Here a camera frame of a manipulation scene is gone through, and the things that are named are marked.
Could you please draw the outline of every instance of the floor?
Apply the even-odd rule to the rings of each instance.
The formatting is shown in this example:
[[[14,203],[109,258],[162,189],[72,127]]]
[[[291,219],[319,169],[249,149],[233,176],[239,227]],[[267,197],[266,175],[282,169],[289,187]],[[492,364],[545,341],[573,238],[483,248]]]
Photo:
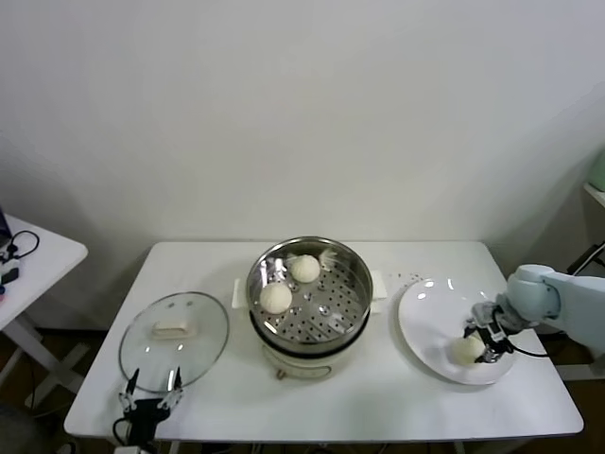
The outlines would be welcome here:
[[[57,357],[64,357],[78,342],[83,341],[91,346],[91,351],[81,361],[76,370],[85,375],[90,368],[95,354],[103,339],[98,333],[85,336],[45,335],[43,343]],[[544,343],[547,351],[556,364],[578,364],[589,362],[590,357],[583,347],[570,340],[551,340]],[[0,367],[14,351],[14,344],[0,333]],[[33,382],[40,383],[45,377],[45,370],[38,364],[23,356],[7,382],[0,388],[0,402],[17,409],[30,412],[50,437],[50,444],[56,448],[70,438],[62,429],[62,421],[68,412],[73,395],[62,388],[57,388],[42,404],[31,412],[24,405],[31,393]],[[568,383],[567,387],[573,396],[584,418],[585,429],[582,433],[561,438],[533,440],[518,448],[518,454],[553,454],[581,452],[582,454],[605,452],[605,380],[592,382]],[[466,452],[473,452],[482,443],[465,444]],[[80,454],[109,454],[113,446],[104,440],[78,440]],[[159,452],[168,452],[168,443],[158,444]],[[208,454],[453,454],[452,444],[393,444],[393,445],[232,445],[221,446],[204,444],[203,452]],[[181,454],[200,453],[202,445],[184,444]]]

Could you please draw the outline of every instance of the glass lid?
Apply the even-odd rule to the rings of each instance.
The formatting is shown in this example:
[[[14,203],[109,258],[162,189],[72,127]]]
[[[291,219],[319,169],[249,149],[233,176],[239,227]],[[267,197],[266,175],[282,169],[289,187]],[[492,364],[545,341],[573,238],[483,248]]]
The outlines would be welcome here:
[[[126,379],[140,369],[137,388],[171,390],[181,368],[183,387],[204,375],[223,352],[229,318],[213,296],[176,293],[156,301],[132,321],[120,344],[120,369]]]

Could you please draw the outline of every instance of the white plate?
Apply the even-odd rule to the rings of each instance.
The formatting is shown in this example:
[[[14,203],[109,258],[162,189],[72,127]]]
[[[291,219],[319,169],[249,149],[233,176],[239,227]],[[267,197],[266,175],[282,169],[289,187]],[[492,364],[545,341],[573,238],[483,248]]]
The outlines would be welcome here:
[[[515,354],[495,364],[457,365],[449,358],[450,344],[462,337],[475,303],[487,301],[479,291],[455,288],[451,279],[427,279],[413,285],[399,304],[399,324],[414,354],[437,374],[465,385],[490,385],[506,374]]]

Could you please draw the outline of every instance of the cable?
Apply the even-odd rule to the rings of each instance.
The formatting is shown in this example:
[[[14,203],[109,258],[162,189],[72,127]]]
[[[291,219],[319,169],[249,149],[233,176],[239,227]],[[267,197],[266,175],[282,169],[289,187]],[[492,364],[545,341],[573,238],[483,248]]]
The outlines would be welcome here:
[[[574,263],[572,263],[567,268],[567,273],[573,276],[577,276],[580,271],[584,270],[588,265],[590,265],[590,262],[593,261],[598,263],[598,265],[603,266],[602,260],[598,258],[598,256],[601,255],[603,251],[605,251],[605,241],[598,245],[592,245],[590,248],[588,248],[585,253],[583,253]]]
[[[516,345],[514,345],[510,340],[507,340],[508,344],[510,345],[510,347],[512,347],[513,350],[519,352],[519,353],[523,353],[524,355],[528,355],[529,357],[533,357],[533,358],[548,358],[550,355],[548,353],[531,353],[528,352],[527,350],[524,350],[522,348],[517,347]]]
[[[19,248],[15,245],[15,239],[17,239],[18,236],[23,235],[23,234],[32,235],[36,239],[36,244],[34,245],[33,248],[31,248],[26,253],[17,255]],[[22,230],[21,232],[17,232],[15,235],[12,236],[12,238],[10,239],[10,242],[7,246],[7,252],[9,253],[9,258],[21,259],[21,258],[27,257],[31,253],[34,253],[38,249],[38,246],[40,246],[40,237],[38,236],[38,234],[33,233],[31,230]]]
[[[128,421],[128,420],[124,417],[116,419],[115,421],[113,421],[113,426],[112,426],[113,438],[115,438],[115,440],[117,440],[117,443],[119,443],[122,446],[126,446],[126,442],[124,440],[122,440],[122,437],[120,437],[117,434],[117,425],[120,423],[123,423],[124,421]]]

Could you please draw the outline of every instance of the white wall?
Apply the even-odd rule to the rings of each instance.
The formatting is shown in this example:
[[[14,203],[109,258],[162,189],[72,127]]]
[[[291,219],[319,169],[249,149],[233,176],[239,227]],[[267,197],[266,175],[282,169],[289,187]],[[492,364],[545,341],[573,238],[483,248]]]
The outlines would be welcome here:
[[[167,238],[573,258],[605,140],[604,16],[601,0],[0,3],[0,201],[91,251],[38,321],[107,325]]]

